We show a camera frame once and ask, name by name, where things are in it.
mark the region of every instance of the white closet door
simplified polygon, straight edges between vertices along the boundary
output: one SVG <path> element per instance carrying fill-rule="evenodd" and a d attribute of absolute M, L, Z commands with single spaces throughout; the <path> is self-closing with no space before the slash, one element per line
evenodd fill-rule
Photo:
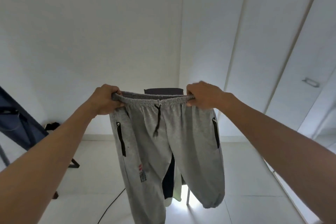
<path fill-rule="evenodd" d="M 294 130 L 302 124 L 336 66 L 335 18 L 335 0 L 314 0 L 266 111 Z"/>

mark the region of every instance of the black cord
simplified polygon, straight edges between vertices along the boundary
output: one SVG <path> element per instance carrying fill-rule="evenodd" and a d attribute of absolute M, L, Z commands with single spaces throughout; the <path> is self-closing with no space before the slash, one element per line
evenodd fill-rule
<path fill-rule="evenodd" d="M 117 198 L 124 192 L 126 188 L 123 189 L 122 192 L 120 192 L 120 194 L 117 196 Z M 115 200 L 113 200 L 113 202 L 106 208 L 105 212 L 103 213 L 102 217 L 99 219 L 99 222 L 102 220 L 102 218 L 104 217 L 105 213 L 107 212 L 107 210 L 110 208 L 110 206 L 117 200 L 117 198 Z"/>

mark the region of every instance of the elastic waistband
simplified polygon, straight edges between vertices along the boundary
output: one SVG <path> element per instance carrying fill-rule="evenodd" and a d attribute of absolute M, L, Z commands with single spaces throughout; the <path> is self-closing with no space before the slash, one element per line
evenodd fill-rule
<path fill-rule="evenodd" d="M 150 95 L 150 94 L 138 94 L 127 91 L 122 91 L 122 96 L 117 93 L 112 94 L 113 100 L 118 100 L 125 104 L 131 105 L 164 105 L 164 104 L 185 104 L 189 100 L 193 99 L 193 95 L 181 96 L 181 95 Z"/>

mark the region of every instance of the zipper pocket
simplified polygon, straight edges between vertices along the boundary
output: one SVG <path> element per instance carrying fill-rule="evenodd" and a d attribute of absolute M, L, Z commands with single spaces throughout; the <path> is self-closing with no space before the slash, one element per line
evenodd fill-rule
<path fill-rule="evenodd" d="M 212 118 L 213 128 L 215 129 L 215 138 L 217 143 L 217 149 L 219 149 L 219 135 L 218 135 L 218 127 L 217 127 L 217 121 L 215 118 Z"/>
<path fill-rule="evenodd" d="M 126 157 L 126 149 L 125 149 L 125 143 L 123 140 L 123 135 L 121 133 L 121 124 L 120 122 L 117 122 L 117 131 L 118 131 L 118 137 L 121 143 L 121 152 L 123 154 L 124 157 Z"/>

